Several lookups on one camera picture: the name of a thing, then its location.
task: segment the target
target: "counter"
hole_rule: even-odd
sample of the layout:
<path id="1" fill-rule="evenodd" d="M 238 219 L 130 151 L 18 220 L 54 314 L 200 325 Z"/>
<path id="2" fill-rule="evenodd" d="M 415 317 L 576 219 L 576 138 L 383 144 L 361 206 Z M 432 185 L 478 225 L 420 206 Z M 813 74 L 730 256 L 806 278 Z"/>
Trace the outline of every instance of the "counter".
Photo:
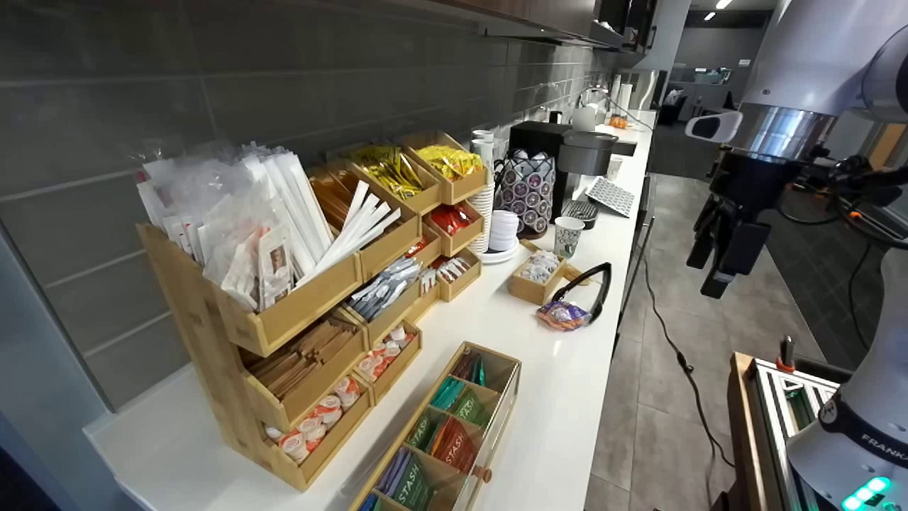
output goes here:
<path id="1" fill-rule="evenodd" d="M 634 190 L 635 200 L 654 135 L 654 127 L 641 122 L 630 122 L 630 129 L 618 132 L 635 141 L 635 156 L 613 156 L 610 168 L 610 182 Z M 194 365 L 178 368 L 115 416 L 93 422 L 88 437 L 120 484 L 147 508 L 349 508 L 451 351 L 459 340 L 475 340 L 523 359 L 518 405 L 492 463 L 493 480 L 479 490 L 478 508 L 584 508 L 634 227 L 635 212 L 630 219 L 603 212 L 579 242 L 573 256 L 579 270 L 598 260 L 613 263 L 603 317 L 587 328 L 550 331 L 537 322 L 535 303 L 509 294 L 505 280 L 526 260 L 526 253 L 509 263 L 486 267 L 482 278 L 457 300 L 425 311 L 420 320 L 422 351 L 303 494 L 220 437 Z M 591 303 L 593 294 L 597 284 L 571 298 Z"/>

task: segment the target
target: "paper cup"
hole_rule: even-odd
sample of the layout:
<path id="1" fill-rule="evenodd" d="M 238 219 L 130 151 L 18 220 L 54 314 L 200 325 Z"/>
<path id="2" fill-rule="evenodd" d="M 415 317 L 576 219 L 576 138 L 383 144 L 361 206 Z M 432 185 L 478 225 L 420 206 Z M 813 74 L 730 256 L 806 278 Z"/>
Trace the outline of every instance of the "paper cup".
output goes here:
<path id="1" fill-rule="evenodd" d="M 583 219 L 560 215 L 557 219 L 557 247 L 554 247 L 554 253 L 560 257 L 573 257 L 583 232 L 584 232 L 584 220 Z"/>

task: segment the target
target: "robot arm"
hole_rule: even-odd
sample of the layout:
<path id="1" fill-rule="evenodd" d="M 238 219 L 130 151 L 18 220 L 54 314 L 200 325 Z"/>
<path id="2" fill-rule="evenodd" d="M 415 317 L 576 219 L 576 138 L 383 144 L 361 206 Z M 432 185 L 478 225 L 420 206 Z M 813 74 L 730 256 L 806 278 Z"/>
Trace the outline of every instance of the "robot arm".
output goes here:
<path id="1" fill-rule="evenodd" d="M 693 120 L 688 132 L 730 132 L 742 122 L 735 135 L 716 138 L 730 144 L 688 257 L 708 267 L 713 256 L 703 294 L 720 298 L 735 276 L 749 276 L 770 239 L 759 215 L 810 168 L 844 110 L 908 120 L 905 24 L 905 0 L 791 0 L 763 40 L 742 117 Z"/>

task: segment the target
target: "white machine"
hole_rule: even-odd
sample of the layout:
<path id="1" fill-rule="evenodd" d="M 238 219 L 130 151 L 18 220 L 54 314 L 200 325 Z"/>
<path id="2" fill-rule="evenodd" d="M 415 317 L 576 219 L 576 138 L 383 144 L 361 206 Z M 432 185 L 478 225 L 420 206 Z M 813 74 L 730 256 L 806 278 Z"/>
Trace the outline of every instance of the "white machine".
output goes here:
<path id="1" fill-rule="evenodd" d="M 691 132 L 730 141 L 703 203 L 691 267 L 708 273 L 703 294 L 747 276 L 770 239 L 759 215 L 784 188 L 815 168 L 818 148 L 844 110 L 908 120 L 908 0 L 791 0 L 770 29 L 745 95 L 735 135 L 730 120 L 693 120 Z M 850 200 L 908 169 L 871 176 L 865 159 L 827 173 Z M 908 253 L 882 263 L 885 307 L 878 337 L 855 376 L 821 416 L 789 443 L 789 463 L 837 508 L 908 508 Z"/>

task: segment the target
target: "white countertop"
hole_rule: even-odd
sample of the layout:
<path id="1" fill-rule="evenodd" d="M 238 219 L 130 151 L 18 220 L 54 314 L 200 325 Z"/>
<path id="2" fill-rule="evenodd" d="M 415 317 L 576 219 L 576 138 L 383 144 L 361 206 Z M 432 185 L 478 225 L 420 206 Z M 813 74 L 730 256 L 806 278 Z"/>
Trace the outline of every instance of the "white countertop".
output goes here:
<path id="1" fill-rule="evenodd" d="M 635 141 L 635 156 L 613 156 L 610 182 L 641 196 L 654 127 L 630 122 L 618 135 Z M 523 359 L 518 405 L 492 463 L 493 480 L 475 508 L 584 508 L 634 227 L 635 212 L 598 215 L 571 257 L 579 270 L 613 263 L 613 284 L 593 325 L 550 331 L 537 322 L 535 303 L 509 294 L 505 280 L 526 253 L 502 267 L 486 267 L 457 300 L 425 311 L 422 351 L 306 490 L 296 490 L 222 439 L 194 365 L 90 426 L 88 437 L 122 487 L 147 508 L 349 508 L 451 351 L 459 340 L 475 340 Z M 571 298 L 587 307 L 593 294 L 597 284 L 579 287 Z"/>

